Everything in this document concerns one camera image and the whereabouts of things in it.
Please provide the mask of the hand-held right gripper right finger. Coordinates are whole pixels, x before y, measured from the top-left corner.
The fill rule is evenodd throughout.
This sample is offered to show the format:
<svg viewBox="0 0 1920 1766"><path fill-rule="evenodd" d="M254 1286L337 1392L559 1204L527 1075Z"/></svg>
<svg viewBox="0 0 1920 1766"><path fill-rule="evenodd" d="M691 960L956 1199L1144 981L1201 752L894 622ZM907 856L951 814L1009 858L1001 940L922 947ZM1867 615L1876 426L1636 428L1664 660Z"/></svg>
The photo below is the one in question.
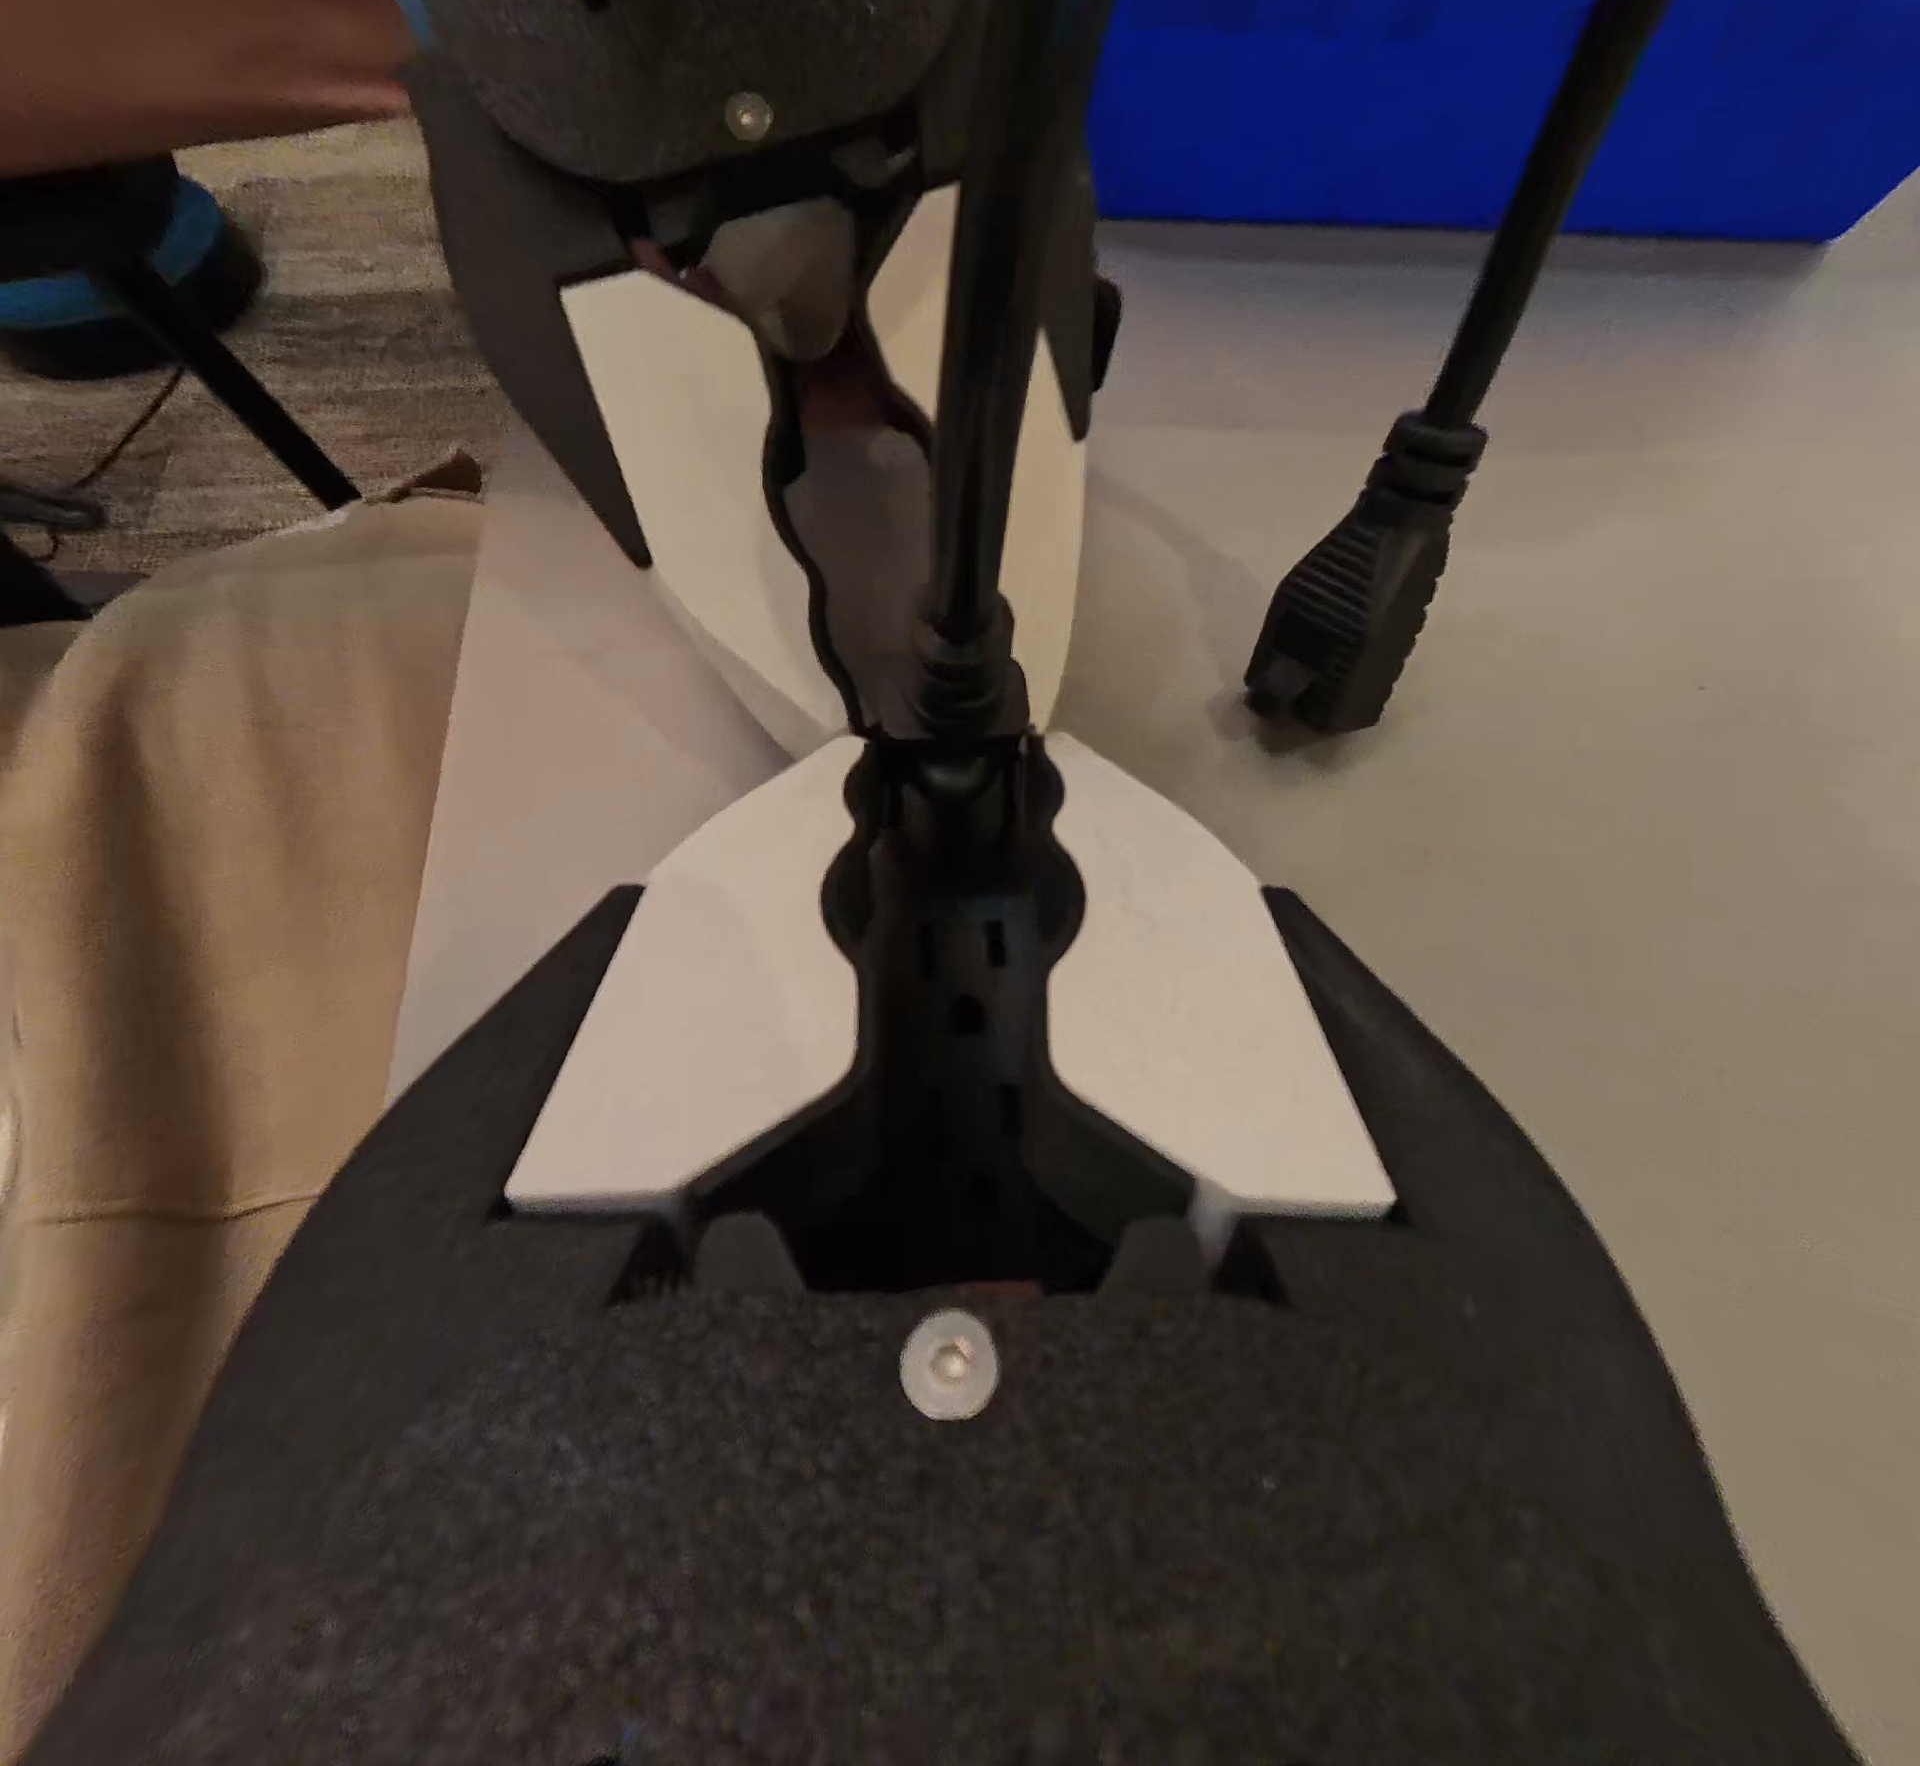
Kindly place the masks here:
<svg viewBox="0 0 1920 1766"><path fill-rule="evenodd" d="M1209 1259L1242 1219L1383 1221L1394 1185L1255 872L1087 744L1044 751L1083 893L1046 990L1066 1090L1190 1179Z"/></svg>

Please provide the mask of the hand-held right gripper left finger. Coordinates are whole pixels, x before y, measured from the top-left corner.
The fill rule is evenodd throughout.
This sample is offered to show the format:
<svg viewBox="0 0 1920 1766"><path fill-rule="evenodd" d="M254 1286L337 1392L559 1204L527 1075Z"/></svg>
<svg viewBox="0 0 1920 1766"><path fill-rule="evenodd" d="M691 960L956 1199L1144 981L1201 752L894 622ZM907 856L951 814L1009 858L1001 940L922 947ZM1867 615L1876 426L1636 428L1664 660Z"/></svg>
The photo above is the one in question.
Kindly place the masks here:
<svg viewBox="0 0 1920 1766"><path fill-rule="evenodd" d="M503 1187L516 1219L654 1216L686 1254L757 1214L790 1249L856 1184L876 1070L828 919L854 838L841 734L679 841L641 887Z"/></svg>

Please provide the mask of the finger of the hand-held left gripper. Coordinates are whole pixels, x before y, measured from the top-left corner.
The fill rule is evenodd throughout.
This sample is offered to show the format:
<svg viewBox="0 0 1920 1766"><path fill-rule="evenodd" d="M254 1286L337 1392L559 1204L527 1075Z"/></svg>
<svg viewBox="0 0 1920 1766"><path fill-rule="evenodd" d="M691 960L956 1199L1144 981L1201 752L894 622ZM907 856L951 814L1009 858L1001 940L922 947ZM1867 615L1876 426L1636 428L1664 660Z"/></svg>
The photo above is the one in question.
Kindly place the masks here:
<svg viewBox="0 0 1920 1766"><path fill-rule="evenodd" d="M793 755L872 727L927 571L938 357L887 342L940 294L940 211L893 240L893 300L856 242L849 207L784 206L564 291L658 599Z"/></svg>
<svg viewBox="0 0 1920 1766"><path fill-rule="evenodd" d="M868 321L890 381L925 416L938 405L947 313L954 197L922 197L868 284ZM1064 682L1079 580L1086 432L1079 385L1061 377L1044 320L1020 414L1001 590L1014 619L1014 657L1032 719L1048 730Z"/></svg>

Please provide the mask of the black power strip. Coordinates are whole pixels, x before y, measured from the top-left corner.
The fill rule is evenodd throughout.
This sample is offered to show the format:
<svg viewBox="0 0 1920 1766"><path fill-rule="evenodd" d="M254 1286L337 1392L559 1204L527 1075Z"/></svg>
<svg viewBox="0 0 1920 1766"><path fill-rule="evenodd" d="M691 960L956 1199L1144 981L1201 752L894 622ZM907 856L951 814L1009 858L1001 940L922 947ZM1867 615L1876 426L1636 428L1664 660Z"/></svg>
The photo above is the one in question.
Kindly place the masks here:
<svg viewBox="0 0 1920 1766"><path fill-rule="evenodd" d="M888 771L866 845L863 1045L876 1172L852 1204L872 1290L1034 1280L1027 1163L1041 1000L1025 748Z"/></svg>

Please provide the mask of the person's beige pants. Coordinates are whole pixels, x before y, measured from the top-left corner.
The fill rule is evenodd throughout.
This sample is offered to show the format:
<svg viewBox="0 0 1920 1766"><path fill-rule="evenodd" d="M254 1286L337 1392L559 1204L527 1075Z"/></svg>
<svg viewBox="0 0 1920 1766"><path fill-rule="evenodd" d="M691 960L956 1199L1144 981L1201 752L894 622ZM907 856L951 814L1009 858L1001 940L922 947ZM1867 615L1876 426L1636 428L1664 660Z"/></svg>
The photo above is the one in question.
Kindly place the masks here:
<svg viewBox="0 0 1920 1766"><path fill-rule="evenodd" d="M383 1111L480 488L451 452L4 632L4 1762Z"/></svg>

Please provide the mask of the blue round stool base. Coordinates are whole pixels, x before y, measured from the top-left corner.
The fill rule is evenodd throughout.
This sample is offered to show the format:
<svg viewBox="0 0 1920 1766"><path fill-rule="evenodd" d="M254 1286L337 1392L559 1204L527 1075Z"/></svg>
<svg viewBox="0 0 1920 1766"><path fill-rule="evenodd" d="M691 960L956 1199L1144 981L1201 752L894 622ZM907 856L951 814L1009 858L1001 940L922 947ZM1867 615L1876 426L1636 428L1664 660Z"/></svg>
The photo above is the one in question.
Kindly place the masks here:
<svg viewBox="0 0 1920 1766"><path fill-rule="evenodd" d="M179 184L152 264L219 335L252 310L264 284L252 236L191 177ZM140 375L168 359L143 324L109 304L77 271L1 284L1 354L13 368L61 385Z"/></svg>

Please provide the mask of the blue plastic bin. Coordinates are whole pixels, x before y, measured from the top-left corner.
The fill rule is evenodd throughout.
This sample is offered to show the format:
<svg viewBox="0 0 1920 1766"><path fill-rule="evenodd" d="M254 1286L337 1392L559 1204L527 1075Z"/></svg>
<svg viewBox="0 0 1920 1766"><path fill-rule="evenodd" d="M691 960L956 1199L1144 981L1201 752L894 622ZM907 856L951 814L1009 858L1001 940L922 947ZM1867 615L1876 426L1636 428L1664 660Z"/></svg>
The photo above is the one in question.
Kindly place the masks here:
<svg viewBox="0 0 1920 1766"><path fill-rule="evenodd" d="M1489 230L1594 0L1116 0L1110 220ZM1831 242L1915 170L1918 0L1671 0L1567 230Z"/></svg>

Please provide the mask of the black metal frame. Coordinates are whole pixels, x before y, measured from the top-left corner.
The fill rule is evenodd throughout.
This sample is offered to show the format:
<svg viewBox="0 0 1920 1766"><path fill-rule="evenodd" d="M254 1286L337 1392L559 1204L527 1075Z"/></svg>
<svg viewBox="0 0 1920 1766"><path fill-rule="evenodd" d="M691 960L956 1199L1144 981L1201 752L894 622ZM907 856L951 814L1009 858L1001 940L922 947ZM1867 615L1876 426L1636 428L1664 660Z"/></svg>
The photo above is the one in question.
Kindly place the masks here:
<svg viewBox="0 0 1920 1766"><path fill-rule="evenodd" d="M104 258L92 264L85 277L101 297L173 354L316 503L328 511L360 503L351 480L144 254L120 252Z"/></svg>

